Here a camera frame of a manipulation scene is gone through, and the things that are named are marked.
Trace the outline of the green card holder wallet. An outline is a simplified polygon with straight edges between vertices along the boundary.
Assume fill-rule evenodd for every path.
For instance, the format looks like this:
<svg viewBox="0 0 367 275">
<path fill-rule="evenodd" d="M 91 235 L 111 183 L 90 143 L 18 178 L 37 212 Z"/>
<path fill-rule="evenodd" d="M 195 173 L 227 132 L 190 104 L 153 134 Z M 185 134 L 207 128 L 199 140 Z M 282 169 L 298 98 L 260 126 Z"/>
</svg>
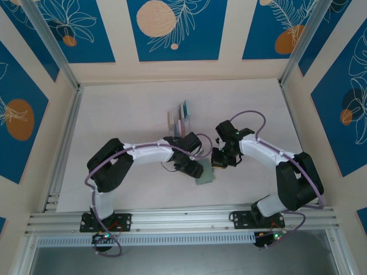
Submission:
<svg viewBox="0 0 367 275">
<path fill-rule="evenodd" d="M 199 164 L 203 167 L 203 173 L 196 179 L 196 185 L 203 185 L 212 183 L 215 179 L 214 168 L 211 165 L 209 159 L 199 159 Z"/>
</svg>

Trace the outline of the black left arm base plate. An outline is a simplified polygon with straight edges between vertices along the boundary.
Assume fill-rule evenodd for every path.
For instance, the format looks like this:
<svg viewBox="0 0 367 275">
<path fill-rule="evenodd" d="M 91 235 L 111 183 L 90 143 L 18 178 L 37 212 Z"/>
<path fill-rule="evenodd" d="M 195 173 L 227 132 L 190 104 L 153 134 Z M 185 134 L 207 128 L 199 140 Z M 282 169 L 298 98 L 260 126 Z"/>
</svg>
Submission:
<svg viewBox="0 0 367 275">
<path fill-rule="evenodd" d="M 131 214 L 112 214 L 102 219 L 103 225 L 111 232 L 129 232 L 131 227 Z M 84 213 L 81 216 L 79 232 L 81 233 L 97 233 L 105 231 L 104 227 L 99 223 L 94 213 Z"/>
</svg>

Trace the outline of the aluminium frame post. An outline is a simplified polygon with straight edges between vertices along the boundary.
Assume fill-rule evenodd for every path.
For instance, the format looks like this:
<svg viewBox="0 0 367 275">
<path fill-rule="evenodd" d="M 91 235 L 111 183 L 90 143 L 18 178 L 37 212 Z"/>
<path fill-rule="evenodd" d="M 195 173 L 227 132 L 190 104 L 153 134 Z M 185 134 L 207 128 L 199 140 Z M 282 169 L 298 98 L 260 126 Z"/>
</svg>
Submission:
<svg viewBox="0 0 367 275">
<path fill-rule="evenodd" d="M 282 89 L 285 88 L 294 70 L 298 66 L 301 57 L 303 56 L 320 23 L 322 22 L 331 2 L 332 0 L 317 0 L 315 9 L 310 14 L 302 34 L 296 43 L 294 50 L 287 61 L 286 67 L 279 79 L 279 85 Z"/>
<path fill-rule="evenodd" d="M 19 1 L 29 21 L 32 23 L 38 36 L 41 38 L 43 44 L 45 45 L 48 52 L 54 59 L 60 71 L 63 72 L 66 80 L 69 82 L 71 87 L 75 91 L 78 91 L 80 88 L 80 84 L 75 74 L 72 72 L 68 60 L 66 59 L 63 51 L 61 50 L 57 40 L 55 39 L 44 17 L 39 11 L 36 3 L 33 0 L 19 0 Z"/>
</svg>

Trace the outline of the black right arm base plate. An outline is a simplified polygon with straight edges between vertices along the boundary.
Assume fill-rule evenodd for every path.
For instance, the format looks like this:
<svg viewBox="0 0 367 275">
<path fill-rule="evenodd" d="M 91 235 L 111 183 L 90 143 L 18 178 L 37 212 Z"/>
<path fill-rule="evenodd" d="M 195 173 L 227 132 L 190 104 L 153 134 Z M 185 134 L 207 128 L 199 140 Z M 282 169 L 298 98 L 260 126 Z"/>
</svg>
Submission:
<svg viewBox="0 0 367 275">
<path fill-rule="evenodd" d="M 281 213 L 276 213 L 270 217 L 255 214 L 253 211 L 233 211 L 229 215 L 229 220 L 235 229 L 270 229 L 284 228 L 284 217 Z"/>
</svg>

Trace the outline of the clear acrylic card stand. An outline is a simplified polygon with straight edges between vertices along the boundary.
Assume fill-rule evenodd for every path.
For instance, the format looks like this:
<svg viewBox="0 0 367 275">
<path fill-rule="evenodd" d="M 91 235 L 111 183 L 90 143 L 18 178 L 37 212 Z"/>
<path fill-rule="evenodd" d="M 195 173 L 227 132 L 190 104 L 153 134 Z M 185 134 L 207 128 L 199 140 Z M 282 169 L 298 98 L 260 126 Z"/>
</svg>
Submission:
<svg viewBox="0 0 367 275">
<path fill-rule="evenodd" d="M 172 108 L 172 109 L 170 109 L 170 110 L 172 110 L 173 112 L 174 112 L 174 120 L 175 120 L 175 123 L 177 123 L 178 121 L 179 121 L 179 119 L 178 119 L 178 106 L 179 105 L 177 105 L 175 108 Z M 188 119 L 182 119 L 182 120 L 184 120 L 185 121 L 185 136 L 190 132 L 190 112 L 189 112 L 189 117 L 188 117 Z M 169 128 L 168 127 L 168 130 L 169 130 L 169 135 L 170 136 L 174 136 L 174 130 L 173 130 L 173 128 L 174 127 L 172 127 L 172 128 Z"/>
</svg>

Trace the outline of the long aluminium mounting rail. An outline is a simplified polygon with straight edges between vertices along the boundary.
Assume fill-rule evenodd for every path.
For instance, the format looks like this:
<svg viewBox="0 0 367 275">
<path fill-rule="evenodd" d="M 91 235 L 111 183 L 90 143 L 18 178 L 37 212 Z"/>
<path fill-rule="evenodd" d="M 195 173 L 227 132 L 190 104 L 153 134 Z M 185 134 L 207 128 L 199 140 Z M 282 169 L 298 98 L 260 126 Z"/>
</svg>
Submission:
<svg viewBox="0 0 367 275">
<path fill-rule="evenodd" d="M 132 214 L 131 234 L 143 233 L 211 233 L 234 231 L 229 215 L 233 211 L 249 210 L 249 204 L 176 207 L 166 209 L 117 210 Z M 302 230 L 339 228 L 339 222 L 331 206 L 322 210 L 301 208 L 306 216 Z M 80 235 L 81 212 L 32 213 L 25 235 Z"/>
</svg>

